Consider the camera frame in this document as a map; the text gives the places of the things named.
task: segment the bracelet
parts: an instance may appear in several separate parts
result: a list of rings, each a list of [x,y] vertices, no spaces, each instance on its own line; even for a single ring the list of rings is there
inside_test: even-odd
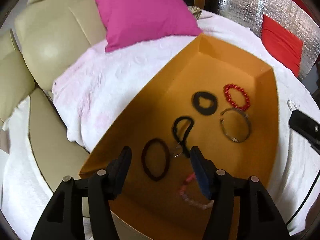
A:
[[[224,128],[224,125],[223,125],[224,118],[223,118],[223,117],[220,118],[220,126],[221,126],[221,128],[222,128],[222,131],[223,131],[224,135],[225,135],[229,140],[231,140],[231,141],[233,141],[233,142],[236,142],[236,143],[242,143],[242,142],[244,142],[245,140],[247,140],[247,139],[249,138],[250,134],[251,134],[251,123],[250,123],[250,121],[249,121],[249,116],[248,116],[247,114],[245,114],[242,110],[240,110],[240,109],[238,109],[238,108],[235,108],[235,107],[233,107],[233,108],[228,108],[228,109],[222,111],[220,115],[223,116],[223,115],[224,115],[226,112],[228,112],[228,111],[236,111],[236,112],[238,112],[239,114],[241,114],[241,116],[243,116],[243,118],[245,119],[245,122],[246,122],[247,125],[248,125],[248,134],[247,134],[247,136],[246,136],[243,140],[239,140],[239,139],[237,139],[237,138],[234,138],[234,137],[230,136],[230,135],[226,132],[226,129]]]
[[[200,106],[199,99],[200,97],[208,99],[211,101],[211,106],[205,108]],[[215,95],[206,92],[206,91],[199,91],[196,92],[192,97],[192,105],[193,107],[202,115],[212,115],[217,111],[218,108],[218,100]]]
[[[194,173],[190,174],[184,181],[183,185],[180,187],[179,195],[183,198],[185,202],[188,202],[189,205],[195,206],[200,209],[212,208],[214,200],[211,200],[208,204],[201,204],[198,201],[195,201],[188,197],[186,194],[187,185],[196,179],[196,175]]]
[[[159,177],[156,177],[154,175],[152,175],[151,171],[149,170],[149,168],[146,165],[146,155],[147,155],[147,151],[150,147],[150,145],[154,144],[154,143],[160,143],[164,153],[165,153],[165,167],[164,167],[164,171],[162,172],[162,174]],[[142,162],[142,167],[144,172],[147,174],[147,176],[152,179],[153,181],[159,181],[161,179],[164,178],[164,176],[166,176],[168,170],[169,170],[169,166],[170,166],[170,150],[167,147],[166,143],[159,139],[159,138],[154,138],[150,141],[147,142],[147,144],[145,145],[145,147],[142,150],[142,155],[141,155],[141,162]]]
[[[245,97],[245,102],[246,102],[244,106],[238,106],[236,104],[236,102],[231,99],[231,95],[229,94],[229,89],[230,88],[234,88],[234,89],[240,91],[243,94],[243,96]],[[226,100],[233,107],[238,108],[238,109],[240,109],[240,110],[242,110],[244,112],[247,111],[247,109],[250,107],[250,98],[249,98],[247,92],[245,92],[243,88],[241,88],[241,87],[239,87],[239,86],[237,86],[235,84],[227,84],[227,85],[224,86],[223,92],[224,92],[224,95],[226,97]]]

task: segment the metal bracelet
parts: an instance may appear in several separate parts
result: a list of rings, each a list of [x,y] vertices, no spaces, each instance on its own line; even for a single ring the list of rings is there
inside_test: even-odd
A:
[[[233,142],[236,142],[236,143],[242,143],[242,142],[244,142],[245,140],[247,140],[247,139],[249,138],[250,134],[251,134],[251,123],[250,123],[250,121],[249,121],[249,116],[248,116],[247,114],[245,114],[244,111],[242,111],[242,110],[240,110],[240,109],[238,109],[238,108],[235,108],[235,107],[228,108],[228,109],[222,111],[220,115],[223,116],[223,115],[224,115],[226,112],[228,112],[228,111],[236,111],[236,112],[238,112],[239,114],[241,114],[241,116],[243,116],[243,118],[245,119],[245,122],[246,122],[247,125],[248,125],[248,134],[247,134],[247,136],[246,136],[243,140],[239,140],[239,139],[237,139],[237,138],[234,138],[234,137],[230,136],[230,135],[227,133],[227,131],[226,131],[226,129],[224,128],[224,126],[223,126],[223,122],[224,122],[224,118],[223,118],[223,117],[220,118],[220,126],[221,126],[221,129],[222,129],[224,135],[225,135],[229,140],[231,140],[231,141],[233,141]]]

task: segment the black device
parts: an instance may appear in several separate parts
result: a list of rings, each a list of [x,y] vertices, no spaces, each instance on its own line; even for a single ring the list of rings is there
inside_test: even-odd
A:
[[[233,178],[205,160],[198,147],[191,149],[190,160],[202,193],[215,200],[203,240],[228,239],[235,196],[241,200],[238,240],[289,239],[278,209],[256,177]],[[83,196],[89,199],[93,238],[119,240],[108,201],[121,193],[130,163],[131,150],[124,147],[118,159],[90,178],[65,177],[41,215],[31,240],[84,240]]]
[[[320,155],[320,124],[299,110],[294,110],[289,126],[306,138],[311,147]]]

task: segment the black scrunchie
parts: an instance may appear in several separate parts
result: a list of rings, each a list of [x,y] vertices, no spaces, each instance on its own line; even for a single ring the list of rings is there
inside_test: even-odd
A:
[[[208,108],[204,108],[204,107],[200,106],[200,101],[199,101],[200,97],[210,100],[212,102],[212,105],[209,106]],[[209,92],[199,91],[193,95],[192,105],[200,114],[211,115],[217,111],[218,100],[217,100],[216,96],[214,96],[213,94],[211,94]]]
[[[149,170],[149,168],[146,165],[146,155],[147,155],[147,151],[150,147],[150,145],[154,144],[154,143],[160,143],[164,153],[165,153],[165,167],[164,167],[164,171],[162,172],[162,174],[159,177],[156,177],[154,175],[152,175],[151,171]],[[170,166],[170,150],[168,148],[168,146],[165,144],[165,142],[159,138],[154,138],[150,141],[147,142],[147,144],[145,145],[145,147],[142,150],[142,155],[141,155],[141,162],[142,162],[142,166],[143,166],[143,170],[144,172],[147,174],[147,176],[152,179],[153,181],[159,181],[161,179],[164,178],[164,176],[166,176],[168,170],[169,170],[169,166]]]

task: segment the black cable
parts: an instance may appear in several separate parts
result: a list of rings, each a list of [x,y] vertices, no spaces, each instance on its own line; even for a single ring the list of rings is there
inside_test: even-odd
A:
[[[305,202],[307,201],[308,197],[310,196],[311,194],[311,191],[313,190],[314,186],[316,185],[317,181],[318,181],[318,178],[320,176],[320,170],[318,171],[318,174],[315,178],[315,180],[313,181],[312,185],[311,185],[311,188],[309,189],[309,192],[308,194],[306,195],[306,197],[304,198],[303,202],[301,203],[301,205],[299,206],[299,208],[297,209],[297,211],[293,214],[293,216],[289,219],[289,221],[285,224],[285,226],[287,227],[290,222],[295,218],[295,216],[299,213],[300,209],[303,207],[303,205],[305,204]]]
[[[177,125],[182,120],[188,120],[188,121],[190,121],[190,124],[189,124],[188,128],[186,129],[186,131],[185,131],[185,133],[183,135],[183,139],[181,141],[179,136],[177,135],[177,133],[178,133]],[[190,158],[190,152],[189,152],[189,150],[188,150],[188,148],[186,146],[187,137],[188,137],[188,135],[189,135],[189,133],[190,133],[190,131],[191,131],[191,129],[192,129],[194,124],[195,124],[195,121],[190,116],[180,116],[174,121],[173,126],[172,126],[173,137],[177,141],[177,143],[182,147],[182,152],[184,153],[184,155],[187,158]]]

